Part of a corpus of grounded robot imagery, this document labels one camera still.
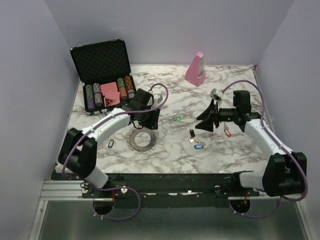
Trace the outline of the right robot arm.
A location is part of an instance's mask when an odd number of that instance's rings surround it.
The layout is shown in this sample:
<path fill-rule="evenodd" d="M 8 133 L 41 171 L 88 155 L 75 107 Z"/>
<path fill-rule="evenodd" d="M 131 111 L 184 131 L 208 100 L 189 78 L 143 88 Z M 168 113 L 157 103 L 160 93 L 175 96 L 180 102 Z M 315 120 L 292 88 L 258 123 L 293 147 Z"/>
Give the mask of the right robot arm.
<path fill-rule="evenodd" d="M 234 123 L 247 134 L 268 159 L 263 172 L 243 171 L 230 183 L 230 191 L 241 196 L 248 188 L 265 192 L 270 197 L 302 194 L 306 190 L 307 158 L 301 152 L 287 148 L 272 133 L 262 116 L 252 111 L 251 96 L 247 90 L 233 92 L 233 107 L 221 108 L 223 93 L 213 89 L 208 108 L 196 119 L 195 128 L 213 132 L 221 123 Z"/>

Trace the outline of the steel disc with keyrings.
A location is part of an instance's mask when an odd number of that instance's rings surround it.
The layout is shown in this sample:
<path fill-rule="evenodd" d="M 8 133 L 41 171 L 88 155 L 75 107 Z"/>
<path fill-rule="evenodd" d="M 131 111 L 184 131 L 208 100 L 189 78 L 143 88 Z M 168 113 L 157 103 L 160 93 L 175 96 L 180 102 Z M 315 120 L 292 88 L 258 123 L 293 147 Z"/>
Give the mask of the steel disc with keyrings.
<path fill-rule="evenodd" d="M 159 134 L 148 128 L 132 128 L 126 135 L 127 146 L 131 151 L 138 154 L 146 154 L 155 149 Z"/>

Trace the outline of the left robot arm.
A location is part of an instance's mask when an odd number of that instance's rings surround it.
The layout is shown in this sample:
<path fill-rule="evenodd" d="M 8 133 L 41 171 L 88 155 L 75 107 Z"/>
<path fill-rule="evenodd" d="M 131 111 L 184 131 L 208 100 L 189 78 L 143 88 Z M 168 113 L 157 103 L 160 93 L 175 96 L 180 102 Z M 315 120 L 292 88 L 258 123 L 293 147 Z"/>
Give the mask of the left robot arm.
<path fill-rule="evenodd" d="M 158 128 L 159 108 L 153 108 L 154 96 L 139 88 L 129 102 L 118 104 L 98 122 L 78 130 L 71 128 L 63 141 L 58 162 L 82 180 L 94 185 L 93 191 L 101 198 L 111 191 L 109 177 L 97 166 L 98 147 L 117 131 L 138 122 L 142 127 Z"/>

